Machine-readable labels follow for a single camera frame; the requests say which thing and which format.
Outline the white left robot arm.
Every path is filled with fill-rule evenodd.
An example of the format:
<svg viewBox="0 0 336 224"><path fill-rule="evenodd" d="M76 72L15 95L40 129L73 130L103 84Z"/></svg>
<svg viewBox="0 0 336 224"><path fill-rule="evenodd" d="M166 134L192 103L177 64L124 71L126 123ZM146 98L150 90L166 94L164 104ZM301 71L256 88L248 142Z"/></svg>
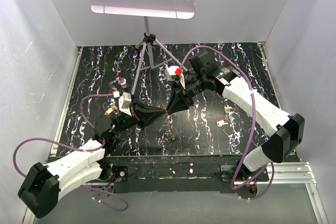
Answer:
<svg viewBox="0 0 336 224"><path fill-rule="evenodd" d="M166 113L166 109L145 105L136 99L119 102L120 114L105 112L92 125L94 132L81 148L46 165L34 164L24 176L18 197L35 215L42 218L49 214L59 200L72 190L97 179L106 182L112 169L103 159L119 144L120 133L138 125L145 128Z"/></svg>

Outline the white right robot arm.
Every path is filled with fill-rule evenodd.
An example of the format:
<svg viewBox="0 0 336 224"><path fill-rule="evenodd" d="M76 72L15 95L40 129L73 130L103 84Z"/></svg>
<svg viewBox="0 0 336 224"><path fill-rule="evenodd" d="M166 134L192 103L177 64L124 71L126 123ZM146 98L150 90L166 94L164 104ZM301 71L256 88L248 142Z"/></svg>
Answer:
<svg viewBox="0 0 336 224"><path fill-rule="evenodd" d="M220 68L205 50L192 56L189 62L195 75L189 80L184 78L184 71L178 66L165 70L172 87L166 108L168 114L189 109L194 104L193 97L205 90L216 91L243 109L268 136L266 142L249 151L227 172L230 180L251 180L265 165L282 163L301 144L305 126L302 115L290 115L270 103L236 68Z"/></svg>

